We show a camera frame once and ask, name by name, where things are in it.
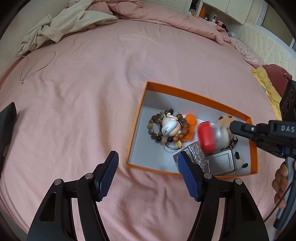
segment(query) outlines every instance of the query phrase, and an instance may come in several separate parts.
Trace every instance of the pink bedsheet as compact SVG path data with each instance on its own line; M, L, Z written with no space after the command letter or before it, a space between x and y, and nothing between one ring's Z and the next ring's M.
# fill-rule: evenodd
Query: pink bedsheet
M116 150L120 164L98 205L110 240L187 239L199 203L183 179L125 165L147 80L212 98L254 123L275 119L250 65L228 43L170 26L118 20L33 51L26 69L49 50L56 56L46 68L21 84L22 60L0 89L0 109L14 101L18 112L0 179L0 205L26 232L56 178L78 179ZM266 217L274 207L271 182L281 161L261 150L258 161L259 174L242 179ZM83 240L74 209L77 237ZM218 239L216 230L213 240Z

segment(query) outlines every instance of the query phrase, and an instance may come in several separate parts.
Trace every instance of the orange bottle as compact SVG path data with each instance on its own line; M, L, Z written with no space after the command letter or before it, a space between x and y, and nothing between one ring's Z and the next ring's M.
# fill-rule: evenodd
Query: orange bottle
M199 17L200 17L200 18L204 18L204 16L205 16L205 8L202 7L202 9L201 9L201 11L200 11L200 14L199 14Z

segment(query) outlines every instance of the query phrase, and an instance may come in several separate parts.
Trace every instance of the screw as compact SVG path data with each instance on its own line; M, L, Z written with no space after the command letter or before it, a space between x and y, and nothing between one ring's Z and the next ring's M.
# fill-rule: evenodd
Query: screw
M56 179L55 181L54 181L54 184L55 185L59 185L59 184L61 184L62 183L62 180L61 179Z
M211 178L212 178L212 174L210 174L210 173L205 173L205 174L204 174L204 177L205 177L206 179L211 179Z
M85 178L86 179L91 179L94 175L92 173L86 173Z
M236 182L236 184L238 184L238 185L241 185L241 184L242 184L242 180L239 179L239 178L235 179L235 182Z

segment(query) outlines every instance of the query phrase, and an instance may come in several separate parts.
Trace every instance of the human hand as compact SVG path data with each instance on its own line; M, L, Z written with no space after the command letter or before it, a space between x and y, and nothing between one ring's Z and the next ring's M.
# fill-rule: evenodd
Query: human hand
M272 181L272 187L276 191L276 195L274 196L274 203L277 204L283 194L285 193L286 189L289 186L287 176L288 176L288 168L285 165L285 163L282 163L281 167L276 171L275 174L275 179ZM286 202L285 200L282 200L279 208L285 208L286 207Z

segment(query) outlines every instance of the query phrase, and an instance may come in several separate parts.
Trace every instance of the orange box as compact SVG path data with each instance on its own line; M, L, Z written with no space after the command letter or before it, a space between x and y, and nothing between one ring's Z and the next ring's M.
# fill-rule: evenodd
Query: orange box
M156 143L150 138L147 129L148 121L152 115L170 108L181 112L183 115L194 114L199 121L216 123L219 116L231 115L239 121L252 124L249 116L222 103L189 91L148 81L133 127L129 154L126 160L129 167L163 174L180 175L173 159L173 154L178 151L172 151L164 147L162 143ZM258 173L256 145L244 137L238 137L238 139L239 142L235 146L235 150L239 150L240 156L243 157L245 162L249 163L249 167L243 168L243 170L239 169L235 171L236 173L217 177L239 177ZM182 148L195 141L196 139L191 142L184 142Z

